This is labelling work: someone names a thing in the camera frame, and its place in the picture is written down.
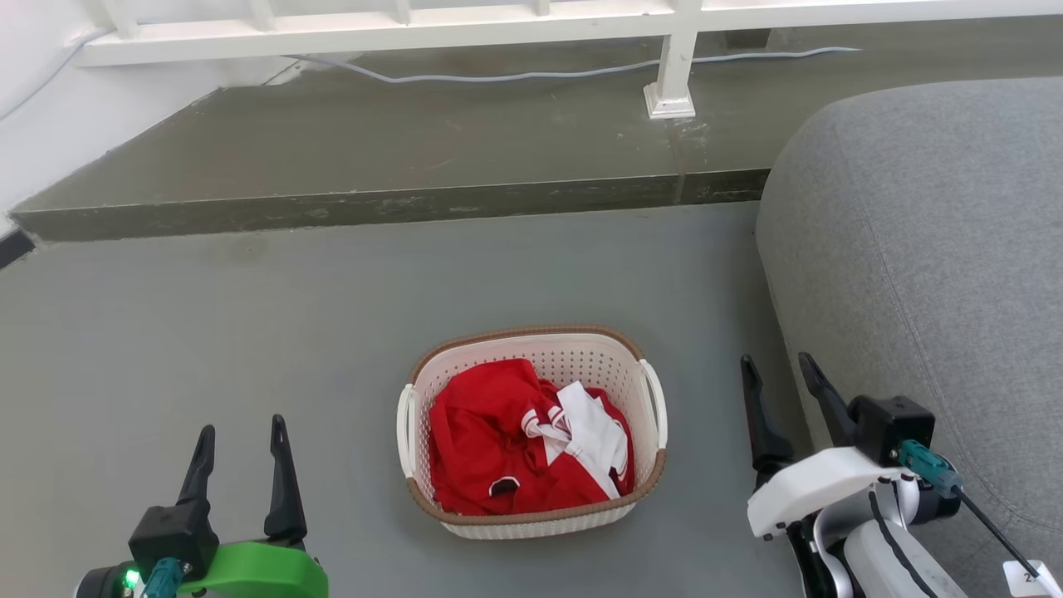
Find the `grey fabric sofa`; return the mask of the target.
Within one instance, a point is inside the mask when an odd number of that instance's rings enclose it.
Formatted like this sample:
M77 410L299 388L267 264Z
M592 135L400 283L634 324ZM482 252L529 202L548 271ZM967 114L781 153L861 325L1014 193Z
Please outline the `grey fabric sofa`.
M931 449L1063 586L1063 76L825 106L755 236L787 359L933 412Z

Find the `raised concrete step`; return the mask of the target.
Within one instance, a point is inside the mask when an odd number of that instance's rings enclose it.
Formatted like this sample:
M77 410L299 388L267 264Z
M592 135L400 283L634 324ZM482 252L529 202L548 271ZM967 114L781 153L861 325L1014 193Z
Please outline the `raised concrete step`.
M12 211L44 243L756 201L802 122L938 81L1063 76L1063 16L705 33L696 114L642 71L388 84L296 63L214 91Z

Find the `black baseboard strip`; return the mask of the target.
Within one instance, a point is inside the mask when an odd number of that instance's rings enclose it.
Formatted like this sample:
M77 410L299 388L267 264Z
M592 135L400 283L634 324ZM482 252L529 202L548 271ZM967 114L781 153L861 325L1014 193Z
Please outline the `black baseboard strip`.
M37 245L33 242L33 238L27 235L24 230L20 230L20 228L0 235L0 270L7 268L13 262L22 260Z

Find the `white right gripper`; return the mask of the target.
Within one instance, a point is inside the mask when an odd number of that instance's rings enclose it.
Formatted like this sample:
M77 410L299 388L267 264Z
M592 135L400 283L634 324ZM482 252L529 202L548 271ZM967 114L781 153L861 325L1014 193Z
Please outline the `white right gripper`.
M816 360L800 352L800 371L807 390L821 409L832 446L794 464L789 439L773 423L763 400L763 381L750 355L741 356L743 404L756 491L747 501L747 520L754 537L770 537L783 527L865 491L877 483L899 482L900 525L914 522L914 473L881 467L854 446L855 421Z

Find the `white railing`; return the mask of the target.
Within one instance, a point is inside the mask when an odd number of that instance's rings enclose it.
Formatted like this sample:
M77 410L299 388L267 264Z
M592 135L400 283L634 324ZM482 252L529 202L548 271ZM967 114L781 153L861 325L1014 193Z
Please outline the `white railing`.
M81 66L660 37L653 119L693 116L701 32L1063 15L1063 0L98 0Z

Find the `white garment red stripes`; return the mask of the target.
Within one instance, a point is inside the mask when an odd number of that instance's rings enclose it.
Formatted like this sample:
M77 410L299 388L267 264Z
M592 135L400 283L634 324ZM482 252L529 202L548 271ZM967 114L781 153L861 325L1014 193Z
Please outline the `white garment red stripes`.
M568 465L583 472L608 500L614 500L634 480L634 457L625 424L606 405L603 391L575 381L557 391L545 423L532 411L522 428L528 438L542 440L550 467Z

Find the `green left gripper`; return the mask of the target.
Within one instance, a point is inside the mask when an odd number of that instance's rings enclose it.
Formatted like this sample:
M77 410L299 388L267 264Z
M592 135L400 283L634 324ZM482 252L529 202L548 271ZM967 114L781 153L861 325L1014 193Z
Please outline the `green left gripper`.
M208 480L215 467L216 429L204 425L198 433L176 503L208 499ZM305 549L307 523L287 424L271 418L270 454L274 467L269 512L263 520L267 542L222 545L198 581L179 587L179 598L330 598L330 576Z

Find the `white laundry basket brown rim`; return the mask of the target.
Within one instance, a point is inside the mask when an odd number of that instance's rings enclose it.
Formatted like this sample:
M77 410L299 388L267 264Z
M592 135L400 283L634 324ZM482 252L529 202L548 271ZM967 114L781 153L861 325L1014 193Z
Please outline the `white laundry basket brown rim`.
M580 381L606 391L627 420L635 452L635 489L591 506L509 516L460 516L434 500L429 462L429 409L460 372L501 360L525 359L554 385ZM622 334L596 326L527 328L449 341L415 365L396 409L399 461L414 502L467 540L553 537L610 525L626 516L659 482L667 462L669 418L664 390L642 352Z

